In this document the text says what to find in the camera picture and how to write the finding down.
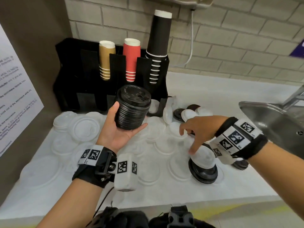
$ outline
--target hand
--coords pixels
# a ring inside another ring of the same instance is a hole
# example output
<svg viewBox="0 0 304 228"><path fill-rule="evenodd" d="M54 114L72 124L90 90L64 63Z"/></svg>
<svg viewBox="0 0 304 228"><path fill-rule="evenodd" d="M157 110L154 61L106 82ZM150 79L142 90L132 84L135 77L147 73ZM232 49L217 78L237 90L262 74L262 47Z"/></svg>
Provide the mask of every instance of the hand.
<svg viewBox="0 0 304 228"><path fill-rule="evenodd" d="M189 154L195 154L204 142L214 138L215 133L227 119L228 117L225 116L205 116L194 117L182 123L179 127L180 135L184 134L184 130L187 133L191 133L191 131L195 133L195 140Z"/></svg>
<svg viewBox="0 0 304 228"><path fill-rule="evenodd" d="M144 123L139 128L134 130L123 130L117 128L114 119L118 108L119 103L115 102L114 105L109 109L107 119L105 120L96 142L96 145L104 146L116 154L135 134L146 128L148 125L148 123Z"/></svg>

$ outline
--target forearm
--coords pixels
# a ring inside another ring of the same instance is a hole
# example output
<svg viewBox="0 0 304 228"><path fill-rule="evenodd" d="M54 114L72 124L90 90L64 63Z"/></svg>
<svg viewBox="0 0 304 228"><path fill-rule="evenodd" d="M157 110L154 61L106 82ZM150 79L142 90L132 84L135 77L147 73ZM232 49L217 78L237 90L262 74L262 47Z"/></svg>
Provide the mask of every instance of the forearm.
<svg viewBox="0 0 304 228"><path fill-rule="evenodd" d="M304 219L304 160L268 142L248 162Z"/></svg>
<svg viewBox="0 0 304 228"><path fill-rule="evenodd" d="M102 188L75 179L37 228L84 228L94 215L101 192Z"/></svg>

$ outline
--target person's left hand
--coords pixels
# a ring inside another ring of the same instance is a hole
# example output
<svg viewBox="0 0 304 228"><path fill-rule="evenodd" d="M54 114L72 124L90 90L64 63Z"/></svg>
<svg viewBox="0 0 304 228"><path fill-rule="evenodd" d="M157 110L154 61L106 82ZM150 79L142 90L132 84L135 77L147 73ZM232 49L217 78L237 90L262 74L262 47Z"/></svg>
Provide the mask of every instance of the person's left hand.
<svg viewBox="0 0 304 228"><path fill-rule="evenodd" d="M105 120L96 142L96 145L104 146L116 154L135 134L146 128L148 125L148 123L144 123L134 130L123 130L117 128L114 119L118 108L119 103L115 102L114 105L109 109L107 119Z"/></svg>

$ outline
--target black organizer rack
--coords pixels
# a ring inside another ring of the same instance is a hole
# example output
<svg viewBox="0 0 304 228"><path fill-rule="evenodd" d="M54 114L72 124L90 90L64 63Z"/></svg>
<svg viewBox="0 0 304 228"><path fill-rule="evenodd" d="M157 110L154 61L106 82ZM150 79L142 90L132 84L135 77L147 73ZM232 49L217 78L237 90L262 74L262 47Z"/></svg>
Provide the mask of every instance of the black organizer rack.
<svg viewBox="0 0 304 228"><path fill-rule="evenodd" d="M168 57L161 62L157 83L151 84L152 60L145 57L145 49L141 49L141 55L137 58L134 82L126 80L126 57L122 55L121 45L116 45L116 54L110 54L109 80L100 77L98 42L66 38L56 45L56 51L61 69L53 85L53 91L62 111L97 111L106 114L114 104L119 88L126 84L134 84L145 88L150 92L152 99L160 102L157 113L148 113L148 116L162 117L168 98Z"/></svg>

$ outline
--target qr code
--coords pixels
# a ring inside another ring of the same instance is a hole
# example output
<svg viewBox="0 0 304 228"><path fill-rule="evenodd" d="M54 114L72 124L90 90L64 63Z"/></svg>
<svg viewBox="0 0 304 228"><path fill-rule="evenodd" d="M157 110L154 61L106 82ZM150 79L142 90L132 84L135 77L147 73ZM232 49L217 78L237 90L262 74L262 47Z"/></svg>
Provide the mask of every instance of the qr code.
<svg viewBox="0 0 304 228"><path fill-rule="evenodd" d="M101 151L100 150L95 150L93 149L88 157L88 159L90 160L97 160L98 159L98 155Z"/></svg>
<svg viewBox="0 0 304 228"><path fill-rule="evenodd" d="M127 164L128 161L119 162L117 173L119 174L119 173L127 172Z"/></svg>
<svg viewBox="0 0 304 228"><path fill-rule="evenodd" d="M238 131L234 131L228 138L236 145L245 139Z"/></svg>
<svg viewBox="0 0 304 228"><path fill-rule="evenodd" d="M246 130L248 133L251 133L252 131L254 131L254 127L252 125L249 125L247 122L244 122L241 127Z"/></svg>
<svg viewBox="0 0 304 228"><path fill-rule="evenodd" d="M137 174L137 164L132 162L132 173Z"/></svg>
<svg viewBox="0 0 304 228"><path fill-rule="evenodd" d="M217 148L213 149L213 151L217 157L222 156L222 153Z"/></svg>
<svg viewBox="0 0 304 228"><path fill-rule="evenodd" d="M90 152L90 149L86 149L84 151L84 153L82 154L81 158L86 158L89 152Z"/></svg>
<svg viewBox="0 0 304 228"><path fill-rule="evenodd" d="M224 147L225 150L228 150L232 147L231 143L227 141L227 139L223 139L219 142L222 147Z"/></svg>

